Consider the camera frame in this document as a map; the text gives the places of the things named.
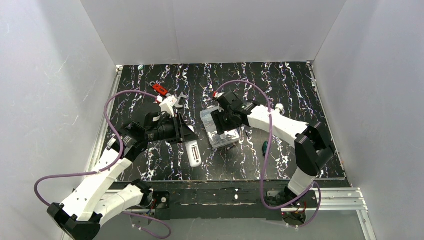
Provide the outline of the white remote control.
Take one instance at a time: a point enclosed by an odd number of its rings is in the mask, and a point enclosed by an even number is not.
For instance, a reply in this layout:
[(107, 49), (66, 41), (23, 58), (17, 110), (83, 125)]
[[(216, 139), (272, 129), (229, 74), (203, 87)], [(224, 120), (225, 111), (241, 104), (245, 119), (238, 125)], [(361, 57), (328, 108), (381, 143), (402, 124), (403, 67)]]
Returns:
[(199, 145), (197, 140), (189, 141), (184, 144), (187, 152), (189, 164), (192, 168), (199, 167), (202, 164)]

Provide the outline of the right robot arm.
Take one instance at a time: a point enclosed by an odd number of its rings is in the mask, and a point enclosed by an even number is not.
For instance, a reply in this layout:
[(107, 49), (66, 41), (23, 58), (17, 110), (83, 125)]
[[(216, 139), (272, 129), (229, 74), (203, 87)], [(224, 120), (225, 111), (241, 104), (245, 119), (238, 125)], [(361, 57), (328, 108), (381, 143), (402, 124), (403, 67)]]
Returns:
[(290, 119), (277, 108), (269, 109), (255, 100), (243, 100), (231, 91), (214, 98), (218, 109), (211, 116), (219, 135), (247, 126), (271, 133), (294, 148), (296, 171), (278, 197), (264, 200), (270, 206), (299, 199), (336, 153), (331, 134), (321, 122), (309, 124)]

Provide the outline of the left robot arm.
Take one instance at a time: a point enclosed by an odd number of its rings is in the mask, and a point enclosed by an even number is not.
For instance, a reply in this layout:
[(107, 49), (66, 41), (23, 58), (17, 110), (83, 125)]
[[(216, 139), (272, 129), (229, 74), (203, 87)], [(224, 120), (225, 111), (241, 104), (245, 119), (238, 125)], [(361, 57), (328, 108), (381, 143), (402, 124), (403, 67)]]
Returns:
[(154, 189), (141, 179), (103, 198), (117, 178), (154, 142), (184, 144), (192, 167), (201, 165), (199, 137), (172, 107), (150, 103), (117, 130), (93, 169), (62, 202), (52, 203), (47, 213), (73, 240), (93, 240), (101, 227), (127, 209), (154, 208)]

